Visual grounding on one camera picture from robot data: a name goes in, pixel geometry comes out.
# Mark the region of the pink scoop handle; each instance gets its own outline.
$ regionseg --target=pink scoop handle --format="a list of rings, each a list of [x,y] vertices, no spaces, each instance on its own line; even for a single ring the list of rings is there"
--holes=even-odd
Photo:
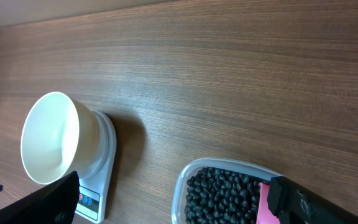
[[[280,221],[269,210],[267,204],[267,195],[269,194],[270,187],[266,184],[260,183],[260,197],[259,208],[256,224],[280,224]]]

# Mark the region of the digital scale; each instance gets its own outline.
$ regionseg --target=digital scale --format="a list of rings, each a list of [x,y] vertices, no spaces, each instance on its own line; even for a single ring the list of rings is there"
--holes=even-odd
[[[112,165],[116,156],[117,137],[111,120],[100,111],[92,111],[98,120],[99,146],[86,177],[80,179],[80,197],[75,213],[93,223],[101,223],[106,211]]]

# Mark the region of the plastic container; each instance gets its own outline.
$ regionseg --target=plastic container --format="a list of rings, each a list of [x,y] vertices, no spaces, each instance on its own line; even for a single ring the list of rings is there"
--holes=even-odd
[[[265,180],[270,180],[272,177],[281,176],[280,173],[272,171],[270,169],[251,164],[248,162],[236,161],[233,159],[221,159],[221,158],[202,158],[197,159],[189,163],[179,174],[175,192],[173,193],[172,202],[172,223],[173,224],[185,224],[185,206],[187,195],[186,181],[197,174],[199,170],[204,167],[215,167],[243,174],[252,175]]]

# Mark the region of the white wall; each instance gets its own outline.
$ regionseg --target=white wall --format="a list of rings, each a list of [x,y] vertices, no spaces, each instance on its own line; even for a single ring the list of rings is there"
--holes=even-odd
[[[0,0],[0,26],[56,19],[168,0]]]

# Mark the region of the wooden surface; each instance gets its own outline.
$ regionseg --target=wooden surface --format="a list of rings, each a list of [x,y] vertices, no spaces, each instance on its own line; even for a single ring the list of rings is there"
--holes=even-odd
[[[358,1],[175,1],[0,29],[0,208],[41,187],[19,144],[50,91],[116,125],[106,223],[171,223],[200,157],[268,167],[358,215]]]

